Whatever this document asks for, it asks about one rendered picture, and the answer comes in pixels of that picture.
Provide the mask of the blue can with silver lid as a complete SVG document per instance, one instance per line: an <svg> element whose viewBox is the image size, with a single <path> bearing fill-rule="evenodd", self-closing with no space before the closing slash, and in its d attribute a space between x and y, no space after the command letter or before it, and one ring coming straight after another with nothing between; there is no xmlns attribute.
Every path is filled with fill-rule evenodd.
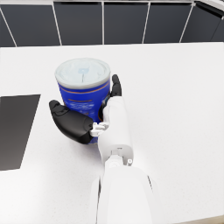
<svg viewBox="0 0 224 224"><path fill-rule="evenodd" d="M64 102L49 102L56 126L78 143L96 143L90 130L102 121L102 105L110 93L109 65L98 59L71 59L56 69L55 78Z"/></svg>

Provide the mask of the dark grey square mat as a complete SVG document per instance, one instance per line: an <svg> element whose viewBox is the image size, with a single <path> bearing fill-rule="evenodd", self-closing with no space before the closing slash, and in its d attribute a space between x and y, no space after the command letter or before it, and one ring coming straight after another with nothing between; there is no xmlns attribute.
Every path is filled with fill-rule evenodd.
<svg viewBox="0 0 224 224"><path fill-rule="evenodd" d="M0 171L21 166L39 94L0 98Z"/></svg>

